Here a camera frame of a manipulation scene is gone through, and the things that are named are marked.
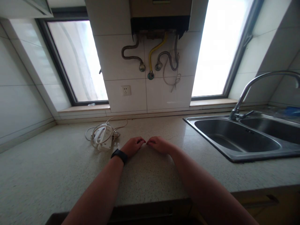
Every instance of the cabinet handle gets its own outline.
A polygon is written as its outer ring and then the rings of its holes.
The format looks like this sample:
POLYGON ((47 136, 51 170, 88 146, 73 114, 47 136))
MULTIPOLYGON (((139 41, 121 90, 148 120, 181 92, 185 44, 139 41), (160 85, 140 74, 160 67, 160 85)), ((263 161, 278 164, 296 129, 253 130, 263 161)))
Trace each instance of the cabinet handle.
POLYGON ((242 204, 244 208, 268 207, 279 204, 278 199, 274 195, 266 195, 270 200, 242 204))

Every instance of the hand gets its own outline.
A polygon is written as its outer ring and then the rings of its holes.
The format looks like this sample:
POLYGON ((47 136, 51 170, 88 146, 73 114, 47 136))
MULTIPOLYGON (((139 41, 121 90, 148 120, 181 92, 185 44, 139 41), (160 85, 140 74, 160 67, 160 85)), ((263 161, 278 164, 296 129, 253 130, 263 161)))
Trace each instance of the hand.
POLYGON ((147 145, 151 146, 156 151, 162 154, 170 154, 170 152, 173 149, 177 148, 177 146, 171 144, 170 142, 166 141, 162 137, 157 137, 157 136, 151 137, 147 141, 147 145))
POLYGON ((142 137, 130 138, 121 148, 121 151, 124 152, 128 156, 128 158, 130 158, 134 156, 135 153, 137 153, 143 143, 146 143, 146 141, 142 137))

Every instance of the frosted glass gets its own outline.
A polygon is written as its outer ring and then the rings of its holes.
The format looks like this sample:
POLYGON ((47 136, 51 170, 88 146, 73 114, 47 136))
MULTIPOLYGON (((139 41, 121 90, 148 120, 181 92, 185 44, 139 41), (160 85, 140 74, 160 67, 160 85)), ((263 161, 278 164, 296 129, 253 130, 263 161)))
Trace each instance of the frosted glass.
POLYGON ((192 97, 223 94, 253 0, 209 0, 192 97))
POLYGON ((108 100, 90 22, 48 25, 77 101, 108 100))

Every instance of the window sill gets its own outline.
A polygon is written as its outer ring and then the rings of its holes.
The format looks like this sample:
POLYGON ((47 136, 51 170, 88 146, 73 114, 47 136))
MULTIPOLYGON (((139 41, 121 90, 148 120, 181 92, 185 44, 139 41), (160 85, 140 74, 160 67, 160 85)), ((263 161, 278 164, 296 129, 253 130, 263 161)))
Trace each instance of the window sill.
POLYGON ((236 104, 237 102, 238 102, 237 100, 230 99, 230 98, 196 100, 196 101, 191 101, 190 107, 213 106, 213 105, 232 105, 232 104, 236 104))
POLYGON ((90 112, 99 110, 109 110, 109 104, 95 105, 95 106, 73 106, 64 110, 59 111, 59 113, 76 113, 76 112, 90 112))

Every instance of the extension cord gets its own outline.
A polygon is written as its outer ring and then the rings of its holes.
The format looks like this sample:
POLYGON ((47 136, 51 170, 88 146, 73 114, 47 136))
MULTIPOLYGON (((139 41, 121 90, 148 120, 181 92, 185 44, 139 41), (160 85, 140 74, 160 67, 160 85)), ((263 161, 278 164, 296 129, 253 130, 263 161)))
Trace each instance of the extension cord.
POLYGON ((90 141, 92 146, 100 152, 107 152, 111 149, 114 141, 120 136, 120 133, 117 130, 123 128, 128 123, 128 120, 126 119, 126 124, 124 126, 113 128, 108 122, 110 119, 108 119, 105 123, 97 125, 96 127, 90 127, 85 132, 85 139, 90 141), (91 129, 93 129, 93 132, 88 138, 87 133, 91 129))
POLYGON ((107 152, 108 150, 110 150, 111 146, 112 146, 112 142, 113 142, 113 137, 110 135, 111 134, 111 128, 110 127, 105 127, 100 128, 97 130, 95 137, 94 137, 94 142, 99 142, 102 143, 103 141, 105 141, 106 139, 108 139, 107 141, 103 142, 102 144, 98 144, 98 150, 99 151, 105 151, 107 152))

